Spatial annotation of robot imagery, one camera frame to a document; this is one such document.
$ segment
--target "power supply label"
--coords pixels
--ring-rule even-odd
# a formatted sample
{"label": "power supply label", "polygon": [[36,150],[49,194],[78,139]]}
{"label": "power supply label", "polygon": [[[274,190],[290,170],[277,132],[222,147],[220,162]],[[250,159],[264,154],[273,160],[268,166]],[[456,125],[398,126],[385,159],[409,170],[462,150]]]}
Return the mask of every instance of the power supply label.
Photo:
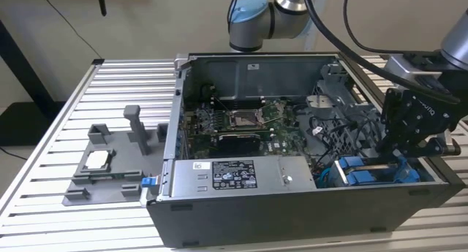
{"label": "power supply label", "polygon": [[212,162],[213,189],[245,189],[257,187],[253,160]]}

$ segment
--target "aluminum extrusion table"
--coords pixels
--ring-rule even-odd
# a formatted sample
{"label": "aluminum extrusion table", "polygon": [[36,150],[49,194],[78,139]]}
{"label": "aluminum extrusion table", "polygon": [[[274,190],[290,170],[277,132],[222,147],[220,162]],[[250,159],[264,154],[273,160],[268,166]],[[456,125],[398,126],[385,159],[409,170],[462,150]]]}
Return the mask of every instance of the aluminum extrusion table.
{"label": "aluminum extrusion table", "polygon": [[[384,66],[385,61],[378,56],[365,58]],[[90,124],[105,123],[110,130],[129,130],[128,120],[122,118],[124,106],[129,104],[140,105],[140,118],[146,128],[168,122],[173,75],[172,60],[105,60],[102,65],[89,68],[0,200],[1,251],[169,250],[138,202],[65,207],[61,201],[88,144]],[[382,91],[393,86],[376,75],[369,74],[369,78]],[[468,126],[460,123],[452,135],[461,146],[461,155],[444,159],[468,184]],[[393,233],[196,250],[220,249],[236,252],[465,251],[468,189],[462,189],[442,207],[417,212]]]}

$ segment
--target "screw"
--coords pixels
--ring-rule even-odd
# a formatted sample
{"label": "screw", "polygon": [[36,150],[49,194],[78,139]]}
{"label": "screw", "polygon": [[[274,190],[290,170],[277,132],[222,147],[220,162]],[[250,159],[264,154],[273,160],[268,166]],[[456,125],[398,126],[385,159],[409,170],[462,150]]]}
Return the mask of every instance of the screw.
{"label": "screw", "polygon": [[292,177],[290,176],[286,176],[286,175],[282,175],[282,182],[288,185],[292,181]]}

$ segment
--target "motherboard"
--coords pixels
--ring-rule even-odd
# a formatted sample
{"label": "motherboard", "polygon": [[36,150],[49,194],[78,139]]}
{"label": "motherboard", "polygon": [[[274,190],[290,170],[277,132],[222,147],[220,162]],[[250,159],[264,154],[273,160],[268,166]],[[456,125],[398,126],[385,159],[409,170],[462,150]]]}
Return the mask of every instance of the motherboard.
{"label": "motherboard", "polygon": [[230,110],[222,105],[218,110],[214,104],[201,103],[185,112],[190,158],[284,155],[310,161],[293,106],[280,99],[261,100],[258,106]]}

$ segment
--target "black pole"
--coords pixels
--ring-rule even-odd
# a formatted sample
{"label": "black pole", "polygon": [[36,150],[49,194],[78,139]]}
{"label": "black pole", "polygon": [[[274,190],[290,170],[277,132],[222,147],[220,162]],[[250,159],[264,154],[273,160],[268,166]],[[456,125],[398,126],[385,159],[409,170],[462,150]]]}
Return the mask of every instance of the black pole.
{"label": "black pole", "polygon": [[97,0],[100,3],[100,8],[101,8],[101,15],[105,16],[108,14],[108,11],[105,9],[105,0]]}
{"label": "black pole", "polygon": [[58,113],[58,107],[33,71],[26,58],[22,55],[20,48],[8,30],[0,20],[0,56],[5,61],[16,79],[26,90],[36,106],[52,122]]}

